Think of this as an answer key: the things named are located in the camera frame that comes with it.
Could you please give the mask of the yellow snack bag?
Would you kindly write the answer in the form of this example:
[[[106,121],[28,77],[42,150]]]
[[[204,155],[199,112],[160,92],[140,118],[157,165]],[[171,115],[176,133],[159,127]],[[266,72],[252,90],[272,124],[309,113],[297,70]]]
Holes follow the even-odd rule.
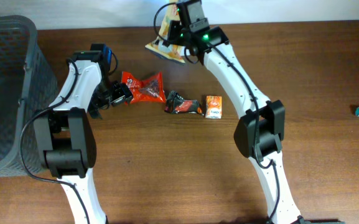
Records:
[[[167,42],[168,33],[170,29],[170,22],[179,22],[179,11],[175,3],[177,0],[168,2],[168,6],[163,7],[165,15],[162,19],[159,29],[159,35],[155,40],[145,45],[145,48],[160,58],[167,59],[176,63],[185,64],[182,55],[184,47],[179,45],[170,44]]]

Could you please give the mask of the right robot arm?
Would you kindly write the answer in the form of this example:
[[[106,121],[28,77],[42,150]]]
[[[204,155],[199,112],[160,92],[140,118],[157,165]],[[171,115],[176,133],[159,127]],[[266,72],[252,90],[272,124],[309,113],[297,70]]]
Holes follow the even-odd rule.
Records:
[[[174,3],[167,42],[184,46],[219,81],[239,121],[234,133],[240,153],[252,163],[267,203],[267,223],[304,223],[291,194],[282,159],[285,108],[271,101],[250,79],[220,27],[210,27],[200,0]]]

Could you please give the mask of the dark red snack packet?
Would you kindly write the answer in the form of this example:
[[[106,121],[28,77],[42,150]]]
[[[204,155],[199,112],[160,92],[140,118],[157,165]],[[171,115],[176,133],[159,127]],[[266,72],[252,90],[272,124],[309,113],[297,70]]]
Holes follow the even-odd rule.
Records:
[[[161,72],[146,80],[138,80],[131,73],[122,72],[121,82],[126,84],[133,95],[129,104],[139,102],[166,102]]]

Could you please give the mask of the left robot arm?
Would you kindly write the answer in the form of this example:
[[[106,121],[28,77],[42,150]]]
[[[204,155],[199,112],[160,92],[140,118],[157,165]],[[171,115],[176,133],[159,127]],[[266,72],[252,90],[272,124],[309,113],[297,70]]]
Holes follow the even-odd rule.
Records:
[[[118,59],[106,44],[75,52],[67,65],[60,93],[31,119],[40,163],[51,173],[49,182],[65,191],[75,223],[107,223],[93,180],[97,149],[89,119],[129,103],[133,94],[126,84],[109,80]]]

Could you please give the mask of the orange small snack box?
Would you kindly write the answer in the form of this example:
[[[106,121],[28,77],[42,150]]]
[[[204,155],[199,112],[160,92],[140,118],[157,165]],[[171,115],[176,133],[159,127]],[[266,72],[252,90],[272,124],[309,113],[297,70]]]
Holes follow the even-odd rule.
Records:
[[[222,116],[222,97],[206,96],[206,114],[209,119],[221,119]]]

